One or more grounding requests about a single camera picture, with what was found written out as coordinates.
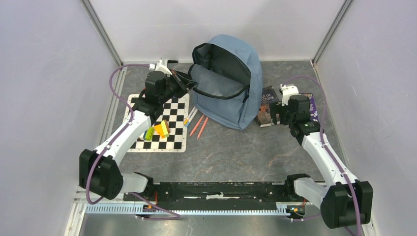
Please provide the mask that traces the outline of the blue student backpack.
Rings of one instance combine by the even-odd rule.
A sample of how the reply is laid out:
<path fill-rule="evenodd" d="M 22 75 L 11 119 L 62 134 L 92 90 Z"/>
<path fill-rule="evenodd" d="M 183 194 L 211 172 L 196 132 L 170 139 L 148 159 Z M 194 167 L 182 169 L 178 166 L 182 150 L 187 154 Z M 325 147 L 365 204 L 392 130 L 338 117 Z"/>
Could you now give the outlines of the blue student backpack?
<path fill-rule="evenodd" d="M 257 116 L 263 71 L 255 49 L 231 35 L 219 34 L 192 51 L 188 76 L 197 84 L 194 106 L 215 122 L 244 130 Z"/>

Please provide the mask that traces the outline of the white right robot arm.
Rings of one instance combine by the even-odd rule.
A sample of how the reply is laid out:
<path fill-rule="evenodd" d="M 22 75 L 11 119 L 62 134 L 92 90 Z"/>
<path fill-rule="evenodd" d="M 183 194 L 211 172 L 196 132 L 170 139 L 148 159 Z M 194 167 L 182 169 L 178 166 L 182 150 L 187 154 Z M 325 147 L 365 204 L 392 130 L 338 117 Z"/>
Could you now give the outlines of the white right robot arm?
<path fill-rule="evenodd" d="M 287 176 L 284 195 L 291 201 L 305 198 L 321 213 L 330 228 L 368 224 L 371 220 L 373 188 L 360 181 L 341 163 L 318 121 L 310 115 L 310 100 L 302 94 L 269 106 L 274 124 L 288 125 L 291 135 L 310 155 L 322 174 L 320 185 L 307 174 Z"/>

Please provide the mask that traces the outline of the dark tale of cities book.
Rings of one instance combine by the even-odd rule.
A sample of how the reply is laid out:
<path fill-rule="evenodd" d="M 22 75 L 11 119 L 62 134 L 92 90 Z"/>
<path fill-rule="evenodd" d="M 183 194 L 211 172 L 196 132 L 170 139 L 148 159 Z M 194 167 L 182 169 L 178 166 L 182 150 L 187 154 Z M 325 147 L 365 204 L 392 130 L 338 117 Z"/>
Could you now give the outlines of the dark tale of cities book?
<path fill-rule="evenodd" d="M 274 125 L 272 116 L 271 116 L 271 104 L 280 104 L 281 101 L 277 96 L 273 86 L 268 86 L 263 88 L 261 105 L 258 112 L 258 115 L 255 117 L 255 120 L 259 127 L 267 127 Z"/>

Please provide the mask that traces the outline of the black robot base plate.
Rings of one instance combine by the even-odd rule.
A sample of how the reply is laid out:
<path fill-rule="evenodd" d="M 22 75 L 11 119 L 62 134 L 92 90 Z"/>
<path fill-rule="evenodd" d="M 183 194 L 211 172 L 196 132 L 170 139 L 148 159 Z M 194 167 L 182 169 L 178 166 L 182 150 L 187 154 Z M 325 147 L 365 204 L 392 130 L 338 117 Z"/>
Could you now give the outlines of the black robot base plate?
<path fill-rule="evenodd" d="M 284 182 L 155 182 L 140 194 L 169 210 L 273 210 L 302 204 Z"/>

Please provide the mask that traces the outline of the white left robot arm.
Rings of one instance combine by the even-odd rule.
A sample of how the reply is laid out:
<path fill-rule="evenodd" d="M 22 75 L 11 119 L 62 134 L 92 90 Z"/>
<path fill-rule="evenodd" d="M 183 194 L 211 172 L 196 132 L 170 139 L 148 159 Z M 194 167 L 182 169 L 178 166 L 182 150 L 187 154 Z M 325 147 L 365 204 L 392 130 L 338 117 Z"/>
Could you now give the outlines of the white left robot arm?
<path fill-rule="evenodd" d="M 85 149 L 79 157 L 79 186 L 86 191 L 86 200 L 94 205 L 102 199 L 112 200 L 120 193 L 135 192 L 142 200 L 154 196 L 150 177 L 141 174 L 123 174 L 119 165 L 139 136 L 152 127 L 163 114 L 164 104 L 172 98 L 189 93 L 197 82 L 183 72 L 161 71 L 148 73 L 145 87 L 134 106 L 127 103 L 127 119 L 102 144 L 93 150 Z"/>

